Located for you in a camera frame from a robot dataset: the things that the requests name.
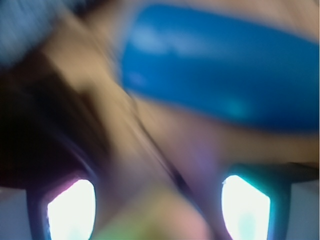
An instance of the bright light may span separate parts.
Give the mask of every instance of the bright light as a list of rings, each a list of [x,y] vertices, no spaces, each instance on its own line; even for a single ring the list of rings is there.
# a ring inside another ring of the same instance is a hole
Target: bright light
[[[52,240],[88,240],[96,215],[95,189],[88,180],[78,180],[48,204]]]
[[[270,198],[237,175],[222,187],[222,213],[233,240],[266,240]]]

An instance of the blue fabric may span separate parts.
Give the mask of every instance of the blue fabric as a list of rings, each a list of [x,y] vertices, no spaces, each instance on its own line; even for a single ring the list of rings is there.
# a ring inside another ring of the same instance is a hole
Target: blue fabric
[[[248,127],[319,131],[319,44],[279,30],[152,5],[120,67],[123,88],[146,98]]]
[[[0,71],[12,67],[54,29],[63,8],[93,0],[0,0]]]

